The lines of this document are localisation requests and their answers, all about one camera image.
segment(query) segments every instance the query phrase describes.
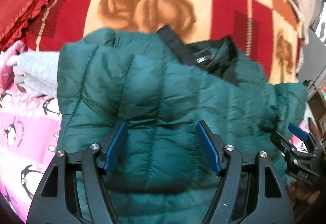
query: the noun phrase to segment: white towel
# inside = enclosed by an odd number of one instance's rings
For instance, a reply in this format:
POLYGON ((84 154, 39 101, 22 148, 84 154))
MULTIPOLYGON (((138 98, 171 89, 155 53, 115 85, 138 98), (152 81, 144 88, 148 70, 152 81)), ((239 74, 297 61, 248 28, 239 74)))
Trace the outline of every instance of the white towel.
POLYGON ((7 66, 13 66, 14 83, 33 97, 57 95, 59 52, 23 52, 13 55, 7 66))

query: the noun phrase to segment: penguin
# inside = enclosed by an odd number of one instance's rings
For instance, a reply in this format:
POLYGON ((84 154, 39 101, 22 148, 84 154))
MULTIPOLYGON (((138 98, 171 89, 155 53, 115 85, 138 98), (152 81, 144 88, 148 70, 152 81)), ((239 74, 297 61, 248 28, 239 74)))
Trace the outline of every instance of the penguin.
POLYGON ((4 130, 4 132, 7 135, 7 146, 9 146, 9 147, 13 146, 15 143, 15 140, 16 140, 15 120, 16 120, 16 116, 15 116, 12 124, 9 125, 7 129, 4 130))
POLYGON ((51 152, 55 152, 55 146, 49 145, 48 150, 50 150, 51 152))
POLYGON ((11 209, 13 210, 13 212, 16 213, 16 210, 15 210, 15 208, 14 208, 14 205, 13 205, 12 202, 11 202, 11 199, 10 199, 10 196, 9 196, 9 194, 8 194, 8 191, 7 191, 6 188, 5 188, 5 190, 6 190, 6 195, 4 196, 4 199, 6 200, 6 202, 8 203, 8 205, 11 207, 11 209))
POLYGON ((4 108, 6 106, 6 104, 11 100, 12 98, 12 94, 10 93, 4 93, 1 95, 0 97, 0 109, 4 108))
POLYGON ((46 100, 43 103, 42 107, 46 115, 52 115, 55 119, 61 116, 61 113, 59 111, 58 100, 55 98, 46 100))
POLYGON ((32 167, 32 165, 28 165, 22 170, 21 181, 28 197, 33 199, 36 189, 38 188, 43 177, 43 173, 36 170, 30 170, 30 167, 32 167))
POLYGON ((55 137, 55 139, 56 139, 57 142, 58 142, 58 140, 59 140, 59 132, 55 133, 53 136, 55 137))

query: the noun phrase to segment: jacket sleeve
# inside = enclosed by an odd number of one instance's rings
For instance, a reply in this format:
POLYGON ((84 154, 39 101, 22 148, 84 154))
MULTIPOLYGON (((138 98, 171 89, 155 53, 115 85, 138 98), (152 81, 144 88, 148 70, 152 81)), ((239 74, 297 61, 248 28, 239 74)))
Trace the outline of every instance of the jacket sleeve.
POLYGON ((289 124, 298 125, 304 119, 307 88, 302 83, 283 83, 274 87, 278 105, 277 131, 290 139, 292 134, 288 130, 289 124))
POLYGON ((109 45, 81 40, 65 44, 60 52, 57 98, 62 122, 58 148, 68 153, 98 142, 116 122, 121 90, 134 55, 109 45))

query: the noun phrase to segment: bed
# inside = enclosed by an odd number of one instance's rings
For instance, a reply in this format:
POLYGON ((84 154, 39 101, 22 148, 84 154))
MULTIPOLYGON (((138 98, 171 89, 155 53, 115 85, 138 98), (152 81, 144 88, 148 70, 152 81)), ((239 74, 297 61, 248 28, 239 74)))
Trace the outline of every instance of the bed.
POLYGON ((186 43, 230 35, 270 83, 297 81, 302 25, 287 0, 50 0, 0 55, 0 191, 22 221, 56 151, 61 114, 55 98, 19 91, 7 59, 16 50, 60 51, 102 26, 147 33, 165 23, 186 43))

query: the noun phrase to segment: blue gripper pad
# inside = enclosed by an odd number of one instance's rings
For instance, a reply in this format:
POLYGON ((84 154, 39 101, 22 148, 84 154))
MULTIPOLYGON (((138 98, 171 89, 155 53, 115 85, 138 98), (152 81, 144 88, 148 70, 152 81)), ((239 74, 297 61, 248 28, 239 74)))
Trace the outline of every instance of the blue gripper pad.
POLYGON ((307 133, 303 131, 301 128, 296 126, 294 123, 290 123, 288 127, 289 131, 294 134, 301 141, 306 141, 308 139, 307 133))
POLYGON ((118 161, 118 158, 120 156, 121 150, 124 146, 124 142, 127 139, 127 136, 128 136, 127 122, 123 121, 118 129, 118 132, 115 134, 115 137, 112 140, 110 147, 106 152, 105 165, 103 168, 106 173, 114 169, 118 161))
POLYGON ((210 170, 219 176, 221 173, 221 167, 219 164, 218 152, 216 151, 211 139, 208 137, 208 134, 200 122, 197 123, 196 134, 210 170))

